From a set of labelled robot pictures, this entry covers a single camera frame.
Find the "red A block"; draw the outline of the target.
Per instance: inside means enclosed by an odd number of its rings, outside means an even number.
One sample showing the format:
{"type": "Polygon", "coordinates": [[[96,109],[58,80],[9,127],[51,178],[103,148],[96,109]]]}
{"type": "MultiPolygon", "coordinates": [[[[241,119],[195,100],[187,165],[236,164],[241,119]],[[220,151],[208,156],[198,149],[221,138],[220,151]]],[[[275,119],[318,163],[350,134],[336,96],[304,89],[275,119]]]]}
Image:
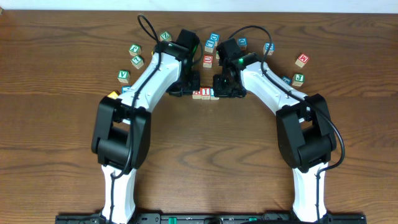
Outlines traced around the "red A block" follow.
{"type": "Polygon", "coordinates": [[[192,98],[193,99],[201,99],[201,92],[200,91],[193,91],[192,98]]]}

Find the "red I block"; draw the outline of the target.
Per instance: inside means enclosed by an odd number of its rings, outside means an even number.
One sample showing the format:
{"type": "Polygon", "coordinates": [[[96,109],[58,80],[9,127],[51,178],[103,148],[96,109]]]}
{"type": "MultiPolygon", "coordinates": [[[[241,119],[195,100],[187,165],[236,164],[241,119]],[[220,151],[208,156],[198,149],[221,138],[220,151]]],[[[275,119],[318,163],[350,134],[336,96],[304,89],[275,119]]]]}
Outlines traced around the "red I block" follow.
{"type": "Polygon", "coordinates": [[[211,88],[204,87],[200,88],[201,99],[202,100],[210,100],[211,99],[211,88]]]}

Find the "blue 2 block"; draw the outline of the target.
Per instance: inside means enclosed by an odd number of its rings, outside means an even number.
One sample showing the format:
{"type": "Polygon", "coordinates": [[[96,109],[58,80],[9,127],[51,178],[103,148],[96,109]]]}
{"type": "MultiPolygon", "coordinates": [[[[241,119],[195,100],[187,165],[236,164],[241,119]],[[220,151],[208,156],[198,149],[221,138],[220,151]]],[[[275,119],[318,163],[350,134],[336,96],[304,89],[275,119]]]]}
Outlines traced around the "blue 2 block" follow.
{"type": "Polygon", "coordinates": [[[215,96],[215,92],[214,89],[210,89],[210,99],[211,100],[218,100],[219,98],[217,96],[215,96]]]}

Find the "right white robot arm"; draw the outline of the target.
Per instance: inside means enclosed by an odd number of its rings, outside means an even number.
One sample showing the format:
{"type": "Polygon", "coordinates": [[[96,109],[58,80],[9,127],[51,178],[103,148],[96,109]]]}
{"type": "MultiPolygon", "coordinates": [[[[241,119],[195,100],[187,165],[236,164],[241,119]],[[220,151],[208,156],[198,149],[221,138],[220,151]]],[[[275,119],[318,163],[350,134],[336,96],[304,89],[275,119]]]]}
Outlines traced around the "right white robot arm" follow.
{"type": "Polygon", "coordinates": [[[326,215],[321,170],[336,148],[324,97],[295,90],[260,56],[245,54],[234,38],[219,43],[216,51],[222,72],[213,77],[214,95],[239,98],[251,92],[275,114],[279,151],[294,174],[294,214],[302,222],[321,220],[326,215]]]}

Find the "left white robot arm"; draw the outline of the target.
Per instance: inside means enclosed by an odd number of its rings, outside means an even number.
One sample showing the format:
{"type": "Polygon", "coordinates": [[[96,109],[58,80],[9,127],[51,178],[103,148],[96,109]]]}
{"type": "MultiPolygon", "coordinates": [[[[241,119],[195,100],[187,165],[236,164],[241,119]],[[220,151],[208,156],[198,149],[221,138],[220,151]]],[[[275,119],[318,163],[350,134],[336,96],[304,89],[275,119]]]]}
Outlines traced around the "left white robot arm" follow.
{"type": "Polygon", "coordinates": [[[200,45],[196,33],[183,29],[177,40],[155,45],[150,64],[130,89],[98,105],[91,150],[105,178],[106,223],[128,223],[136,205],[134,183],[150,148],[152,112],[165,93],[181,97],[200,89],[192,69],[200,45]]]}

